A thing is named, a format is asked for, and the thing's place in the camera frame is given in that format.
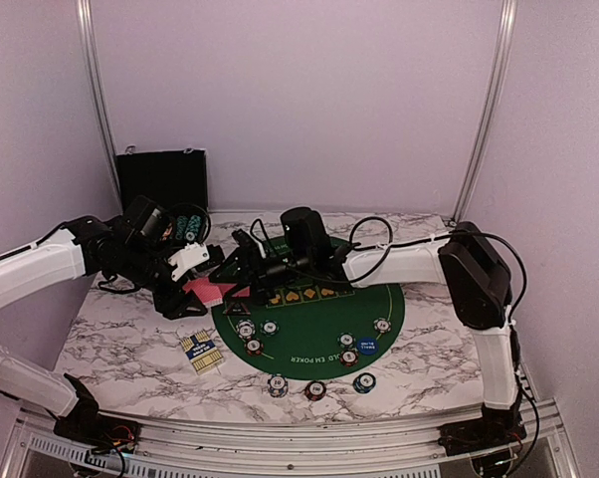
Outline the red backed card deck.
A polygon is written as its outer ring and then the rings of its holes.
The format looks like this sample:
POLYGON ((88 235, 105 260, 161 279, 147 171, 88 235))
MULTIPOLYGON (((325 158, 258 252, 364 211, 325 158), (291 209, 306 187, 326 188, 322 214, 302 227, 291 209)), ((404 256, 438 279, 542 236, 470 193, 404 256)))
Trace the red backed card deck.
POLYGON ((214 284, 207 277, 189 281, 184 286, 185 292, 193 292, 207 307, 215 307, 223 303, 224 295, 230 289, 229 285, 214 284))

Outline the blue tan chips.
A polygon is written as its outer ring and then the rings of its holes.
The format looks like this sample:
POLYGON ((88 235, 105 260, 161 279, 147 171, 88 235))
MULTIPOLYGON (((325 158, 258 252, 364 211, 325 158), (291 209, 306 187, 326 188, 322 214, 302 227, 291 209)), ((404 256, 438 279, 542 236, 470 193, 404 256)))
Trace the blue tan chips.
POLYGON ((256 332, 257 328, 251 320, 242 320, 236 325, 236 333, 243 341, 250 340, 256 332))

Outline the teal 50 chips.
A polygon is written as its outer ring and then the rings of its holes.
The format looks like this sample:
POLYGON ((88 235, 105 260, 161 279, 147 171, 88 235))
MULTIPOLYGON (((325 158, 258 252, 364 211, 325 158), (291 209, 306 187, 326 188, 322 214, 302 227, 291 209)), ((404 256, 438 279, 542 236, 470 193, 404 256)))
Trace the teal 50 chips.
POLYGON ((276 321, 266 320, 261 323, 261 332, 267 337, 274 336, 279 332, 279 329, 279 324, 276 321))

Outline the brown 100 chips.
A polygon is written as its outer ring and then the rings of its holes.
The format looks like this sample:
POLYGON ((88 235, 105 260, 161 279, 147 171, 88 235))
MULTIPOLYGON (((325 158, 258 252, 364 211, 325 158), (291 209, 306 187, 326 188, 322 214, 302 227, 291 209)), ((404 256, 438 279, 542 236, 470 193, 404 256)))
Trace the brown 100 chips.
POLYGON ((259 356, 264 350, 264 344, 257 338, 245 341, 244 350, 249 356, 259 356))

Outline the blue tan 10 chip stack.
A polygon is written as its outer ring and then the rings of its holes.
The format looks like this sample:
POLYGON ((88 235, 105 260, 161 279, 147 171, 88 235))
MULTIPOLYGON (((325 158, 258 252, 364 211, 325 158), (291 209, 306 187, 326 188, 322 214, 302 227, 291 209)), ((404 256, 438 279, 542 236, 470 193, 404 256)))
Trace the blue tan 10 chip stack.
POLYGON ((273 398, 284 397, 289 390, 287 379, 280 374, 273 374, 268 379, 268 393, 273 398))

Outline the brown 100 chip stack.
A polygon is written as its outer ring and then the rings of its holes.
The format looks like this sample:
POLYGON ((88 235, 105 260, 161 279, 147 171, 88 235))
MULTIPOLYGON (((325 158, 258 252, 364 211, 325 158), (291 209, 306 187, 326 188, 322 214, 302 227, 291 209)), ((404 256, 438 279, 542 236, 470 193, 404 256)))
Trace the brown 100 chip stack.
POLYGON ((321 380, 312 380, 306 385, 303 392, 309 401, 319 401, 326 395, 326 385, 321 380))

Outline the blue small blind button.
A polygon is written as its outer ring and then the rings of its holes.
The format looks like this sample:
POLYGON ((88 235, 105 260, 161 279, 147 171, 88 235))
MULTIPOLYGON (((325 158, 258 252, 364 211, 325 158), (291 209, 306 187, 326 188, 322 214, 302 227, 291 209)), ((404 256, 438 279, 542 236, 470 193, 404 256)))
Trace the blue small blind button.
POLYGON ((373 356, 378 353, 378 341, 374 338, 360 338, 357 340, 356 349, 361 355, 373 356))

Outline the blue white chip mat edge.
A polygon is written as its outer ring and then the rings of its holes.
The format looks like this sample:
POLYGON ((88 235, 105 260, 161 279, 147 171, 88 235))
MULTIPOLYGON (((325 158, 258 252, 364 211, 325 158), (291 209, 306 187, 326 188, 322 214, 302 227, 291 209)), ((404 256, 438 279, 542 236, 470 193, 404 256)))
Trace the blue white chip mat edge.
POLYGON ((379 318, 376 319, 373 323, 373 327, 378 334, 387 334, 391 331, 392 325, 389 320, 379 318))

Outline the teal 50 chip stack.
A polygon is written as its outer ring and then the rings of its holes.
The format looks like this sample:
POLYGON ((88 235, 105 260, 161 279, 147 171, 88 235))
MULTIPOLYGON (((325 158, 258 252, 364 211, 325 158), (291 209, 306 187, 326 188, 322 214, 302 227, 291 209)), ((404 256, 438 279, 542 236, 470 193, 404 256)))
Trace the teal 50 chip stack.
POLYGON ((375 388, 376 383, 374 374, 363 372, 353 380, 352 386, 357 393, 367 394, 375 388))

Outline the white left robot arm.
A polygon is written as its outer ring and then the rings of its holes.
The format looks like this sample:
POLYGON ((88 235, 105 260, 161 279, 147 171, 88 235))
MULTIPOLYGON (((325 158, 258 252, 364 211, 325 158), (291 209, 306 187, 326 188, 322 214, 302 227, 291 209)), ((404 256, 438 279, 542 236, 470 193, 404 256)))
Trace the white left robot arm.
MULTIPOLYGON (((150 293, 167 320, 201 316, 207 308, 186 283, 211 254, 203 237, 177 232, 174 214, 136 197, 109 220, 82 216, 0 255, 0 311, 60 284, 104 274, 150 293)), ((76 377, 52 372, 0 345, 0 392, 53 415, 57 434, 97 443, 115 428, 76 377)))

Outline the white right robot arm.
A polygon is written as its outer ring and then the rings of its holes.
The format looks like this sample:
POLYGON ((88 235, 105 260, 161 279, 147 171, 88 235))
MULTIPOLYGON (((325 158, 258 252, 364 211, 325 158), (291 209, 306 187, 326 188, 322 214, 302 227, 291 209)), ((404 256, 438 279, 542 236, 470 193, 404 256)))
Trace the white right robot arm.
POLYGON ((484 385, 481 417, 446 425, 443 436, 494 446, 518 432, 517 300, 495 236, 463 222, 436 237, 363 246, 331 237, 320 214, 305 206, 285 211, 281 225, 279 238, 234 231, 235 250, 211 274, 225 287, 216 327, 237 355, 306 380, 311 400, 324 396, 327 379, 351 371, 355 389, 367 392, 376 381, 366 367, 405 321, 402 286, 442 284, 474 338, 484 385))

